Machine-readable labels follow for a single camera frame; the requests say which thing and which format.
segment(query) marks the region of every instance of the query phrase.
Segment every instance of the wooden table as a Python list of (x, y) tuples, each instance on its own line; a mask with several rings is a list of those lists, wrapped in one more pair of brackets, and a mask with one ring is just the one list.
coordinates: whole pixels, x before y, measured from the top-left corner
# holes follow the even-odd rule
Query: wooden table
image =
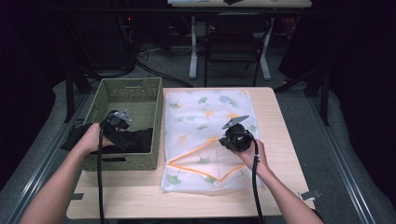
[[(249, 92), (259, 123), (260, 137), (266, 147), (268, 163), (274, 173), (294, 193), (308, 191), (273, 90), (270, 88), (227, 89)], [(165, 88), (163, 90), (166, 94), (172, 91), (208, 89)], [(257, 216), (252, 189), (206, 193), (163, 191), (161, 189), (163, 165), (162, 125), (160, 155), (156, 171), (103, 172), (105, 217), (122, 219)], [(99, 218), (96, 172), (82, 172), (75, 194), (83, 194), (82, 199), (71, 201), (67, 216), (69, 218)], [(265, 216), (280, 215), (276, 202), (267, 187), (259, 188), (259, 195)], [(313, 202), (306, 203), (309, 207), (315, 208)]]

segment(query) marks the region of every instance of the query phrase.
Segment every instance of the hand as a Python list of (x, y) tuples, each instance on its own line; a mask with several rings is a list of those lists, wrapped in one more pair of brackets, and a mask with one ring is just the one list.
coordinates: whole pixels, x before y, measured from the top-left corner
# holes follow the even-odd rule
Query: hand
[[(87, 132), (79, 139), (77, 144), (73, 149), (82, 150), (86, 155), (91, 152), (97, 151), (99, 147), (99, 134), (100, 134), (100, 124), (93, 123)], [(103, 147), (114, 146), (114, 144), (103, 136)]]
[[(265, 168), (269, 169), (267, 157), (265, 156), (264, 143), (259, 139), (256, 139), (257, 146), (259, 148), (259, 164), (262, 164)], [(255, 145), (254, 142), (251, 141), (250, 147), (245, 151), (233, 151), (233, 154), (237, 155), (241, 158), (242, 162), (249, 168), (250, 170), (253, 168), (253, 161), (255, 154)]]

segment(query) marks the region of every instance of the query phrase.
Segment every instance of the woven basket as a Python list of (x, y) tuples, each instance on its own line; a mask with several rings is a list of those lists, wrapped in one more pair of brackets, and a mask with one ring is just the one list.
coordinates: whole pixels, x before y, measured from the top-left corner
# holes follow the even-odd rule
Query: woven basket
[[(111, 110), (128, 110), (130, 132), (153, 129), (150, 153), (102, 154), (103, 171), (156, 170), (163, 117), (161, 78), (104, 78), (85, 123), (102, 122)], [(82, 168), (96, 171), (96, 155), (88, 155)]]

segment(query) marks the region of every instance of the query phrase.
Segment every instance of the white mesh laundry bag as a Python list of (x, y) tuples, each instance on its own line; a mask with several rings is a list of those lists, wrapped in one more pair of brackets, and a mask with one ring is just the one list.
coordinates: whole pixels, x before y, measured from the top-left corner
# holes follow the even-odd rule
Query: white mesh laundry bag
[[(256, 115), (246, 90), (177, 91), (165, 96), (166, 191), (249, 189), (251, 171), (231, 150), (222, 146), (222, 127), (230, 119), (241, 121), (259, 138)], [(258, 186), (262, 182), (257, 177)]]

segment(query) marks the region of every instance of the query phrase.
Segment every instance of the black cloth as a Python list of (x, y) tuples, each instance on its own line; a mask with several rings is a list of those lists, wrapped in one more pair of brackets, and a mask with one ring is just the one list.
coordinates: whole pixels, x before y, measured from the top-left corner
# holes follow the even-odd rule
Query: black cloth
[[(91, 123), (88, 123), (80, 127), (74, 128), (70, 132), (66, 141), (62, 144), (61, 149), (70, 151), (76, 145), (78, 140), (84, 135), (84, 133), (87, 132), (91, 125)], [(103, 148), (103, 154), (150, 153), (152, 131), (152, 128), (148, 128), (146, 130), (139, 130), (135, 132), (119, 132), (120, 136), (131, 144), (123, 150), (117, 147), (117, 143), (114, 142), (115, 146), (108, 146)]]

